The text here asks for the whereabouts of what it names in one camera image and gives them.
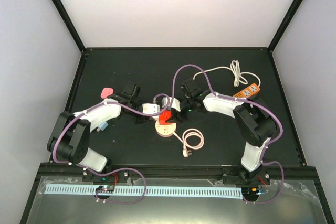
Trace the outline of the red plug adapter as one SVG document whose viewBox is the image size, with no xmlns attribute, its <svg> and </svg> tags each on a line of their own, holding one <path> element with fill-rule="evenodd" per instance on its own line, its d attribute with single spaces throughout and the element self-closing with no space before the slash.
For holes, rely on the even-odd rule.
<svg viewBox="0 0 336 224">
<path fill-rule="evenodd" d="M 158 123 L 161 126 L 170 125 L 171 123 L 168 120 L 171 118 L 172 112 L 170 110 L 165 110 L 159 115 Z"/>
</svg>

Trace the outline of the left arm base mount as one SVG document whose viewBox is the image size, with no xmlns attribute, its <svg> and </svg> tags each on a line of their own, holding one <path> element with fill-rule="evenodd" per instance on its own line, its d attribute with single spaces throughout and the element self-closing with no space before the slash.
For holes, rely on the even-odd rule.
<svg viewBox="0 0 336 224">
<path fill-rule="evenodd" d="M 107 165 L 101 172 L 97 172 L 99 175 L 92 173 L 88 169 L 83 172 L 82 181 L 93 184 L 116 184 L 117 182 L 123 182 L 130 175 L 128 168 L 118 172 L 112 173 L 116 168 L 112 165 Z"/>
</svg>

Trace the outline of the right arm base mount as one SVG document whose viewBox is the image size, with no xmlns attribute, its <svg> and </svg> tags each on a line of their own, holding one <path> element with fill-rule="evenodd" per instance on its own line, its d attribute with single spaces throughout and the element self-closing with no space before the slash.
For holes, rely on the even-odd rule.
<svg viewBox="0 0 336 224">
<path fill-rule="evenodd" d="M 224 184 L 234 185 L 261 185 L 270 184 L 269 178 L 266 178 L 266 172 L 263 168 L 257 168 L 255 171 L 249 172 L 242 166 L 226 166 L 222 167 L 222 175 L 219 178 Z"/>
</svg>

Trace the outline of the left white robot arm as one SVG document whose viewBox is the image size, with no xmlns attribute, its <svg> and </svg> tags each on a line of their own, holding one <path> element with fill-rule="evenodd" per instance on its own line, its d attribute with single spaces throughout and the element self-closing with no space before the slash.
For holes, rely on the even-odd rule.
<svg viewBox="0 0 336 224">
<path fill-rule="evenodd" d="M 90 134 L 103 130 L 108 121 L 124 114 L 135 116 L 137 123 L 157 116 L 160 106 L 138 99 L 141 88 L 129 82 L 122 91 L 104 88 L 102 101 L 83 111 L 61 113 L 57 119 L 47 144 L 52 160 L 56 163 L 74 164 L 94 171 L 102 182 L 108 181 L 113 174 L 108 159 L 89 147 Z"/>
</svg>

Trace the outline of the orange power strip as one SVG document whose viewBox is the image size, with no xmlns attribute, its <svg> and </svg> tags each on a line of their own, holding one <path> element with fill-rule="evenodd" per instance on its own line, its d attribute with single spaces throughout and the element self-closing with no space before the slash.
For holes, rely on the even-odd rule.
<svg viewBox="0 0 336 224">
<path fill-rule="evenodd" d="M 251 97 L 252 95 L 258 94 L 259 92 L 260 92 L 260 87 L 257 84 L 253 83 L 249 85 L 248 87 L 246 87 L 245 89 L 233 95 L 233 97 L 248 98 L 248 97 Z"/>
</svg>

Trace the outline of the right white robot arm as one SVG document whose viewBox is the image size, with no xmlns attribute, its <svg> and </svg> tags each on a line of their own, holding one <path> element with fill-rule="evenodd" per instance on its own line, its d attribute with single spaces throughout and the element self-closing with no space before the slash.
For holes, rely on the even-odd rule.
<svg viewBox="0 0 336 224">
<path fill-rule="evenodd" d="M 210 89 L 201 90 L 193 79 L 185 81 L 181 89 L 185 98 L 169 102 L 172 116 L 166 121 L 184 122 L 187 114 L 194 110 L 216 112 L 234 118 L 245 140 L 238 176 L 243 183 L 252 183 L 263 166 L 263 156 L 268 145 L 283 134 L 279 119 L 251 91 L 244 98 L 230 97 Z"/>
</svg>

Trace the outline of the pink plug adapter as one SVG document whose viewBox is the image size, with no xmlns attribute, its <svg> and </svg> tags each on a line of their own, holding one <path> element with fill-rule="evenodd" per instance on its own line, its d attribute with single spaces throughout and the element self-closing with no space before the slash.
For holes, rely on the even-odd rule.
<svg viewBox="0 0 336 224">
<path fill-rule="evenodd" d="M 114 93 L 113 88 L 105 87 L 105 88 L 102 89 L 100 97 L 101 97 L 101 99 L 106 99 L 108 96 L 112 95 L 113 93 Z"/>
</svg>

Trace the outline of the pink round power strip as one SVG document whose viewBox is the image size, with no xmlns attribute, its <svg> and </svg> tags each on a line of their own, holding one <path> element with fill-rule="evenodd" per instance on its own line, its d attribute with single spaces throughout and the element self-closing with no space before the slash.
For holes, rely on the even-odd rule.
<svg viewBox="0 0 336 224">
<path fill-rule="evenodd" d="M 182 136 L 180 137 L 176 133 L 177 124 L 172 123 L 168 125 L 161 125 L 159 121 L 155 123 L 155 130 L 157 134 L 161 137 L 170 137 L 175 136 L 183 145 L 182 154 L 183 157 L 187 158 L 192 154 L 192 150 L 199 150 L 204 146 L 204 135 L 203 133 L 195 128 L 187 129 L 183 132 Z M 189 145 L 187 140 L 191 137 L 196 137 L 199 139 L 199 143 L 197 145 Z"/>
</svg>

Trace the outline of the light blue plug adapter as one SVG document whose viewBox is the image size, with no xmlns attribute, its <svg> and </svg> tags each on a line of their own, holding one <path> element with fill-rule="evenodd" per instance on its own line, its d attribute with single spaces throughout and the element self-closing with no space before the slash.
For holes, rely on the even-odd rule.
<svg viewBox="0 0 336 224">
<path fill-rule="evenodd" d="M 97 126 L 97 132 L 104 131 L 108 126 L 107 122 L 103 122 L 100 125 Z"/>
</svg>

